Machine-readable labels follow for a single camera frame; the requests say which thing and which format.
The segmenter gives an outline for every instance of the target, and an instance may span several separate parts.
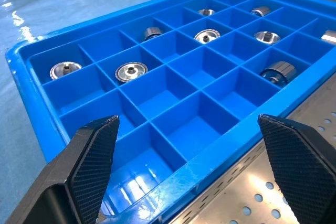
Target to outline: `blue epoxy floor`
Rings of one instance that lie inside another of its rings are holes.
[[[6,50],[18,41],[32,41],[144,1],[148,0],[0,0],[0,223],[46,164],[5,61]],[[167,57],[165,60],[170,60],[174,55]],[[130,121],[125,127],[132,124],[137,122]]]

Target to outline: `stainless steel surface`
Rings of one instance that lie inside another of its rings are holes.
[[[321,37],[322,40],[328,42],[330,44],[336,45],[336,31],[327,30],[323,36]]]
[[[285,61],[278,61],[268,68],[265,68],[260,75],[266,80],[283,88],[296,77],[297,71],[292,64]]]
[[[336,74],[288,118],[314,127],[336,148],[335,97]],[[170,222],[187,223],[298,224],[275,183],[263,140]]]
[[[259,6],[257,8],[254,8],[251,10],[251,13],[253,15],[257,15],[260,17],[264,17],[265,15],[269,14],[271,12],[271,9],[267,6]]]
[[[129,82],[147,73],[148,68],[140,62],[129,62],[121,65],[116,71],[116,78],[121,82]]]
[[[199,41],[202,44],[206,44],[210,41],[213,41],[214,39],[219,38],[220,36],[221,35],[217,30],[206,29],[206,30],[202,30],[198,34],[196,34],[194,39],[196,39],[197,41]]]
[[[161,34],[163,34],[163,31],[161,31],[158,27],[149,27],[144,32],[144,41],[153,39]]]
[[[216,12],[212,9],[202,9],[202,10],[199,10],[198,13],[204,16],[210,16],[210,15],[215,14]]]
[[[270,31],[260,31],[256,33],[254,37],[260,42],[266,44],[275,44],[281,39],[279,35]]]
[[[66,74],[72,73],[78,69],[81,69],[82,66],[78,63],[72,61],[60,62],[54,65],[50,70],[50,77],[53,80],[56,80]]]

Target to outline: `hole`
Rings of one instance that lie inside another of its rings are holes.
[[[192,212],[192,211],[189,211],[189,213],[187,213],[187,214],[183,217],[183,219],[184,219],[184,218],[187,218],[188,215],[191,214],[191,212]]]
[[[274,185],[271,182],[266,182],[266,187],[270,190],[274,189]]]
[[[205,201],[208,197],[209,197],[209,195],[207,195],[207,196],[202,200],[202,202]]]
[[[272,216],[276,219],[279,219],[281,217],[281,214],[278,210],[273,209],[272,210]]]
[[[217,188],[219,188],[223,183],[224,183],[224,181],[222,181],[222,182],[217,186]]]
[[[216,195],[219,192],[219,189],[214,193],[214,195]]]
[[[262,202],[262,200],[263,200],[263,197],[262,197],[261,194],[256,194],[256,195],[254,196],[254,198],[255,198],[256,201],[258,201],[258,202]]]
[[[236,171],[238,171],[238,168],[235,169],[235,170],[233,171],[233,173],[231,173],[231,175],[234,175],[234,173],[235,173]]]
[[[190,219],[190,216],[182,224],[187,223],[187,221],[189,221],[189,219]]]
[[[243,207],[243,213],[249,216],[251,215],[252,211],[249,207]]]

